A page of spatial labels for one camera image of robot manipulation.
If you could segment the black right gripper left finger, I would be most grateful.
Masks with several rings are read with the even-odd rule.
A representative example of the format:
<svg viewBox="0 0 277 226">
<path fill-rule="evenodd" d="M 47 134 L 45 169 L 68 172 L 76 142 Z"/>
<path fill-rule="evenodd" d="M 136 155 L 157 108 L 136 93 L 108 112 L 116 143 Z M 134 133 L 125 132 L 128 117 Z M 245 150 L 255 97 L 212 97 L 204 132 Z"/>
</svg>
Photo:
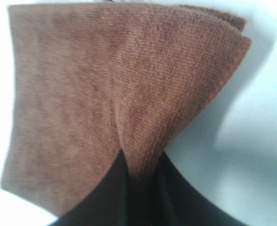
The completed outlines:
<svg viewBox="0 0 277 226">
<path fill-rule="evenodd" d="M 52 226 L 127 226 L 129 173 L 122 150 L 99 184 Z"/>
</svg>

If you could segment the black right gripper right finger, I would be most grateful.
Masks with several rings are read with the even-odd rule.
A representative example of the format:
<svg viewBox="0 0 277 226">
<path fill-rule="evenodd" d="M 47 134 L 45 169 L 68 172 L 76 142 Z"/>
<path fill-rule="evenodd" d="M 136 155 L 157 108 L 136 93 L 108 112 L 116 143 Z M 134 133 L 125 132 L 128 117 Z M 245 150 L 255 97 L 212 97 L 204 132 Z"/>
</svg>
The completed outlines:
<svg viewBox="0 0 277 226">
<path fill-rule="evenodd" d="M 154 178 L 154 226 L 224 226 L 225 214 L 202 197 L 163 153 Z"/>
</svg>

